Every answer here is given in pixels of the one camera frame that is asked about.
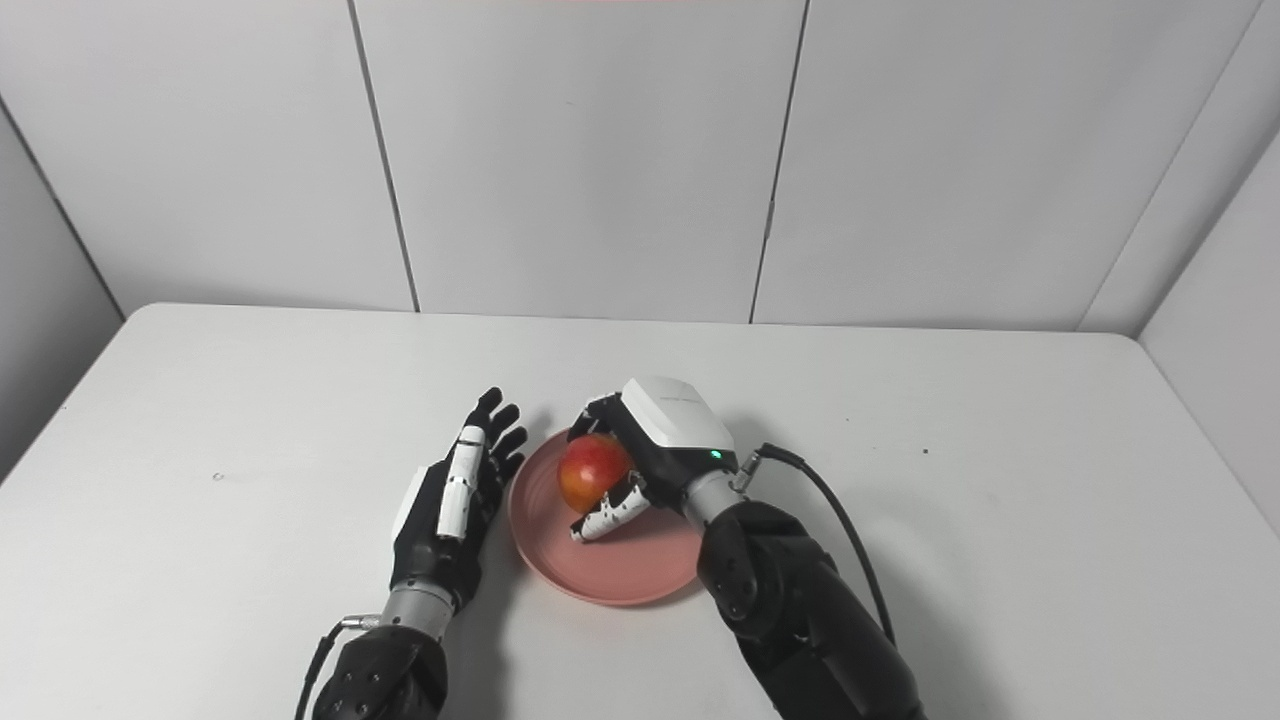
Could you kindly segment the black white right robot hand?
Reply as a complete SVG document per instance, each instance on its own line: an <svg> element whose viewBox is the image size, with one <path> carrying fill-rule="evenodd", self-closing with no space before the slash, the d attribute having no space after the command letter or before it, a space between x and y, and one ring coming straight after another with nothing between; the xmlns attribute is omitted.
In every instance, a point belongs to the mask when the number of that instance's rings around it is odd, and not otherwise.
<svg viewBox="0 0 1280 720"><path fill-rule="evenodd" d="M740 465L733 438L700 393L667 377L637 377L594 398L568 439L608 437L632 468L570 527L573 541L599 541L649 509L680 514L698 534L745 500L732 480Z"/></svg>

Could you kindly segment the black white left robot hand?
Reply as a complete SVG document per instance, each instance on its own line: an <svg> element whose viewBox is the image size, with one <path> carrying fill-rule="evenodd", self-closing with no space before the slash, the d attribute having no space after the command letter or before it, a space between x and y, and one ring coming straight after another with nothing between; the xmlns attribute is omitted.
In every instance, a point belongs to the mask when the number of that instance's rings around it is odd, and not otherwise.
<svg viewBox="0 0 1280 720"><path fill-rule="evenodd" d="M529 438L500 388L483 393L447 455L407 493L393 542L390 588L428 585L462 610L483 579L480 553Z"/></svg>

